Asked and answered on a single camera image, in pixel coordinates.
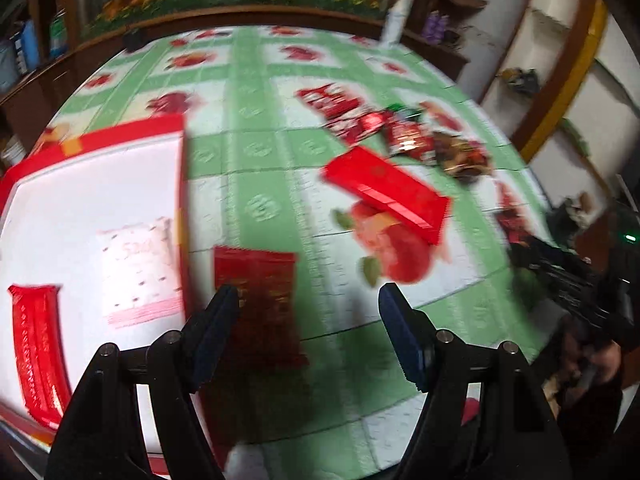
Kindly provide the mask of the operator hand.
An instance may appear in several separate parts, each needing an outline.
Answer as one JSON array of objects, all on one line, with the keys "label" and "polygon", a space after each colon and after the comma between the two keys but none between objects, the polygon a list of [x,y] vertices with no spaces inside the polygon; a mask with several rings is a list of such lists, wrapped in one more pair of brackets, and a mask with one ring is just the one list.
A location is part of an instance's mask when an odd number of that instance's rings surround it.
[{"label": "operator hand", "polygon": [[565,400],[575,402],[592,386],[605,384],[615,377],[622,362],[622,352],[611,341],[599,350],[583,346],[572,332],[564,336],[563,373],[572,384]]}]

